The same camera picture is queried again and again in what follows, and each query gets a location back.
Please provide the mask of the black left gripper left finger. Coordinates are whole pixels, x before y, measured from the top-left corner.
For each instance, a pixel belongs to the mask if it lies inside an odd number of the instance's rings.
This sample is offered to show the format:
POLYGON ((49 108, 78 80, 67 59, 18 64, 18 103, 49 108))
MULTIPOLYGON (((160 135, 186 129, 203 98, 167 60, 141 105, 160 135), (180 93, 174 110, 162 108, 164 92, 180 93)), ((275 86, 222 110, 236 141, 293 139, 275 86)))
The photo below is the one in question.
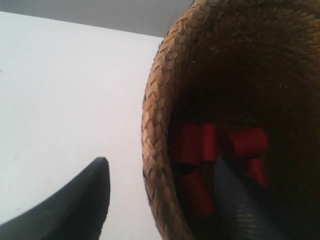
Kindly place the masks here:
POLYGON ((98 240, 110 204, 110 169, 97 157, 55 194, 1 224, 2 240, 98 240))

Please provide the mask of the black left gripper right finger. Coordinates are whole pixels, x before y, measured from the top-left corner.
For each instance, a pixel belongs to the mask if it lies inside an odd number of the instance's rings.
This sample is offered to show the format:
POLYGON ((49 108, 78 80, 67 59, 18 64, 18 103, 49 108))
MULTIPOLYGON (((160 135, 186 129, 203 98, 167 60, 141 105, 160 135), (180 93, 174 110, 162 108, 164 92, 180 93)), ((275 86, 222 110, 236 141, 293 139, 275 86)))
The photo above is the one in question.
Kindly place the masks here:
POLYGON ((214 194, 228 240, 291 240, 290 211, 229 160, 218 157, 214 194))

